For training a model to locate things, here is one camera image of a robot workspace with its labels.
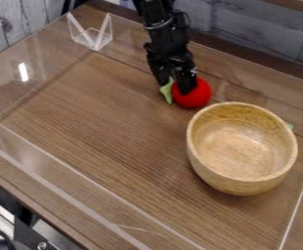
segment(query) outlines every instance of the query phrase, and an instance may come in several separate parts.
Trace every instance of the wooden bowl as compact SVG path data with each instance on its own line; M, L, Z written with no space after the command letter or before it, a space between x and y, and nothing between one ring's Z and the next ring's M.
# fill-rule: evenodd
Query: wooden bowl
M198 176L213 188L234 195L273 188L297 155L288 125L261 107L241 103L213 104L194 115L186 147Z

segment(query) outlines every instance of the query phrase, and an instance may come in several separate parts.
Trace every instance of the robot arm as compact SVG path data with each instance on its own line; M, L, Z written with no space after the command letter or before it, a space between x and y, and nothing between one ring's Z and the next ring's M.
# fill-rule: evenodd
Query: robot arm
M188 15L173 10L173 0L133 0L133 3L150 36L145 49L156 81L164 86L172 77L177 82L180 94L186 95L197 85L196 65L186 49Z

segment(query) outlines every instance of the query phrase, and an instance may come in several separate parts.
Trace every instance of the bowl rim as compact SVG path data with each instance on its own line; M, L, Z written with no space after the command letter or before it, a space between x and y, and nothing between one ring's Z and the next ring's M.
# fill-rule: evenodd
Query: bowl rim
M250 178L250 177L245 177L245 178L232 178L232 177L228 177L225 175L222 175L221 173L216 172L213 169L210 169L201 161L201 158L200 158L200 155L197 154L197 151L196 151L196 148L194 148L194 145L193 145L193 141L192 141L192 129L193 129L193 125L196 124L196 121L197 119L200 118L201 114L208 112L209 110L212 110L213 108L216 108L217 106L222 106L222 105L245 105L245 106L250 106L253 107L254 109L260 110L261 112L266 113L268 115L272 116L272 118L280 123L281 127L284 128L284 131L288 135L288 138L290 140L290 144L292 144L292 147L290 147L290 155L289 155L289 158L288 158L288 161L286 163L284 164L284 166L280 168L280 170L277 170L276 172L273 172L272 174L266 175L266 176L262 176L262 177L257 177L257 178ZM273 114L269 110L266 110L265 108L257 106L257 105L253 105L253 104L245 104L245 103L240 103L240 102L224 102L224 103L218 103L218 104L212 104L206 107L204 107L196 114L194 116L192 117L190 121L189 121L189 124L188 124L188 128L186 128L186 142L188 142L188 148L190 149L192 153L193 153L193 156L194 158L198 160L200 164L208 168L213 173L216 173L217 175L220 175L222 178L225 179L229 179L229 180L233 180L233 181L238 181L238 182L252 182L252 183L256 183L256 182L262 182L262 181L266 181L266 180L272 180L274 178L277 178L278 176L282 176L290 169L293 163L294 163L294 160L296 160L296 157L297 157L297 142L296 142L296 138L294 138L294 135L293 135L293 132L292 130L289 129L286 123L281 120L281 118Z

